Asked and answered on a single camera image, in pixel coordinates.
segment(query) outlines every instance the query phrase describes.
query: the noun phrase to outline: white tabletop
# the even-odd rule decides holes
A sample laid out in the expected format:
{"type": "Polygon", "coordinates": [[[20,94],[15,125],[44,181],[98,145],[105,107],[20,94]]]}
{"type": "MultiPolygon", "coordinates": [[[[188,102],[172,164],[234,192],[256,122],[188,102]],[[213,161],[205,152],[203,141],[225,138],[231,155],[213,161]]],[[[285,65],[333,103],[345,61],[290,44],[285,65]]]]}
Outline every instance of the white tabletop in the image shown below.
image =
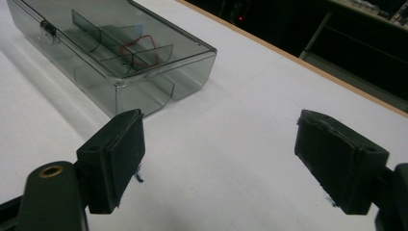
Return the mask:
{"type": "MultiPolygon", "coordinates": [[[[138,0],[217,48],[210,80],[144,120],[146,154],[90,230],[374,230],[377,209],[333,208],[294,155],[302,109],[333,116],[408,162],[408,119],[174,0],[138,0]]],[[[0,1],[0,203],[27,175],[75,151],[109,118],[14,27],[0,1]]]]}

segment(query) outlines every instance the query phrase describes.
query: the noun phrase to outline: red wire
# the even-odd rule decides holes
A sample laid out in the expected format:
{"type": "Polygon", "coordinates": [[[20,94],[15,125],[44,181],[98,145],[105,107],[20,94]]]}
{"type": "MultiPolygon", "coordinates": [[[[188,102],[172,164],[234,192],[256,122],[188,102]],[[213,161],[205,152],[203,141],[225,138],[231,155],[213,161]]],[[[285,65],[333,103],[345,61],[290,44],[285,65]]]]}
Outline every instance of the red wire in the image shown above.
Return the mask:
{"type": "Polygon", "coordinates": [[[124,45],[121,45],[121,46],[120,46],[120,54],[123,56],[123,55],[124,55],[124,49],[125,49],[125,47],[134,45],[134,44],[138,43],[139,40],[144,39],[144,38],[150,38],[150,40],[151,40],[151,42],[152,42],[152,44],[153,44],[153,48],[155,49],[156,62],[155,62],[154,64],[152,64],[152,65],[150,65],[150,64],[145,64],[145,63],[138,63],[138,62],[134,62],[134,64],[138,64],[138,65],[142,65],[142,66],[150,66],[150,67],[151,67],[151,66],[155,66],[155,65],[159,64],[159,54],[157,53],[156,44],[154,43],[153,38],[152,38],[151,36],[149,36],[149,35],[141,36],[141,37],[136,38],[135,40],[133,40],[133,41],[131,41],[131,42],[129,42],[129,43],[126,43],[126,44],[124,44],[124,45]]]}

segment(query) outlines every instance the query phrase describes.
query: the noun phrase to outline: transparent container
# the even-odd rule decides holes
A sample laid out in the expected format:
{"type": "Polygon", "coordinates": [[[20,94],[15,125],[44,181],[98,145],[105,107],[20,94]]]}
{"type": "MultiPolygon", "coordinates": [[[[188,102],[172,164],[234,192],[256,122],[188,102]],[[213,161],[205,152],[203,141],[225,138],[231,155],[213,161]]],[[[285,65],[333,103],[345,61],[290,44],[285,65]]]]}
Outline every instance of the transparent container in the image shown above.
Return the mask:
{"type": "Polygon", "coordinates": [[[217,50],[126,0],[8,0],[14,24],[109,116],[200,90],[217,50]]]}

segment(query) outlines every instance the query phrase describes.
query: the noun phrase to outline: floor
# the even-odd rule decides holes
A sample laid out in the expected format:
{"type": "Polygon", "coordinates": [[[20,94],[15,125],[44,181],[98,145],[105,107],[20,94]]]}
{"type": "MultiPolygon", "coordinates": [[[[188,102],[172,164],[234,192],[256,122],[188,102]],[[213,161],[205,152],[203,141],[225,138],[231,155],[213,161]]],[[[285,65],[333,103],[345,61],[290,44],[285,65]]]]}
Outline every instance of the floor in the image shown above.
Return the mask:
{"type": "Polygon", "coordinates": [[[317,55],[314,54],[307,54],[303,60],[309,64],[312,64],[313,66],[349,83],[350,85],[363,90],[374,97],[390,104],[393,105],[394,107],[407,112],[408,113],[408,101],[401,99],[391,93],[388,93],[381,88],[359,78],[358,76],[334,65],[329,63],[328,61],[320,58],[317,55]]]}

